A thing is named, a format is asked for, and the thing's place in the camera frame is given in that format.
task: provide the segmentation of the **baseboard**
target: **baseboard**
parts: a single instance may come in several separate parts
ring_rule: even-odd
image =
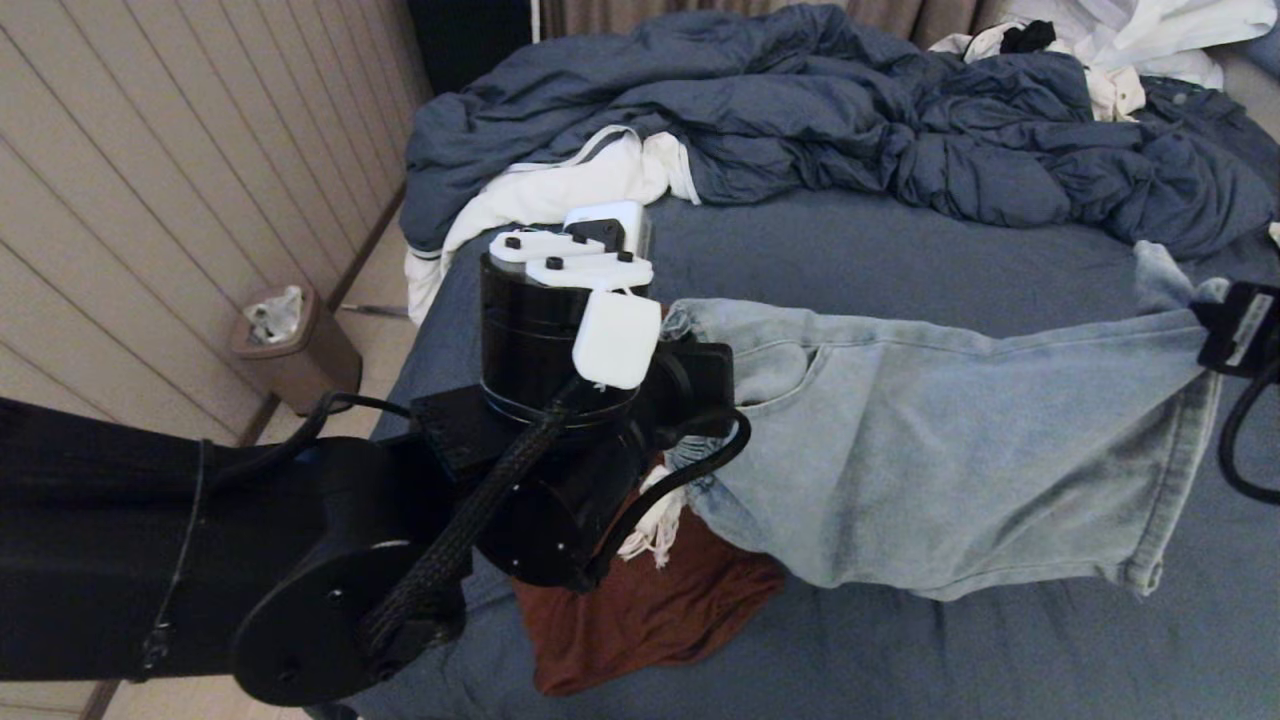
[[[378,241],[381,240],[383,234],[387,233],[387,225],[392,224],[392,218],[396,217],[396,209],[401,206],[404,201],[404,184],[401,183],[399,190],[396,191],[396,196],[392,197],[390,204],[383,209],[383,214],[379,215],[378,222],[374,223],[374,229],[369,231],[369,236],[365,237],[365,242],[360,246],[360,251],[356,252],[356,258],[352,259],[351,265],[347,272],[342,274],[338,284],[329,293],[329,300],[326,305],[330,313],[338,310],[338,305],[351,291],[351,286],[355,284],[356,277],[360,270],[365,269],[365,263],[369,261],[369,256],[374,254],[374,247],[378,247]],[[271,416],[275,415],[276,407],[280,406],[280,398],[271,395],[262,401],[262,406],[253,414],[253,419],[250,421],[244,432],[241,433],[237,445],[239,447],[246,447],[257,443],[257,438],[266,429],[266,424],[271,421]]]
[[[88,696],[88,702],[84,703],[84,710],[81,711],[79,720],[102,720],[106,715],[106,708],[111,705],[111,698],[115,697],[115,688],[120,687],[120,680],[102,680],[93,688],[93,694]]]

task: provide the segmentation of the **jeans pocket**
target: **jeans pocket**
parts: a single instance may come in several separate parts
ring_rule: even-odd
[[[735,356],[739,407],[750,418],[790,406],[813,384],[829,352],[824,345],[781,342]]]

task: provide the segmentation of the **light blue jeans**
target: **light blue jeans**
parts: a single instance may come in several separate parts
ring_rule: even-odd
[[[1092,575],[1152,592],[1208,442],[1198,288],[1138,243],[1139,311],[993,340],[928,323],[682,300],[668,337],[733,348],[746,450],[691,491],[731,543],[804,580],[936,600]],[[686,438],[682,466],[717,441]]]

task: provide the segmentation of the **brown cloth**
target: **brown cloth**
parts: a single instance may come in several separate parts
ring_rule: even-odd
[[[728,544],[686,509],[662,570],[649,552],[614,557],[586,594],[512,580],[534,643],[534,687],[567,696],[650,665],[696,662],[732,639],[783,578],[776,560]]]

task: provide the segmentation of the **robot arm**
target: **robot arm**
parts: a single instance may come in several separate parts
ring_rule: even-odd
[[[727,346],[657,342],[653,269],[622,223],[567,229],[494,242],[484,382],[410,409],[333,396],[285,443],[230,448],[0,401],[0,674],[232,673],[307,705],[456,639],[472,546],[521,580],[595,587],[644,511],[750,429]],[[351,401],[410,432],[317,439]],[[735,427],[622,509],[657,451]]]

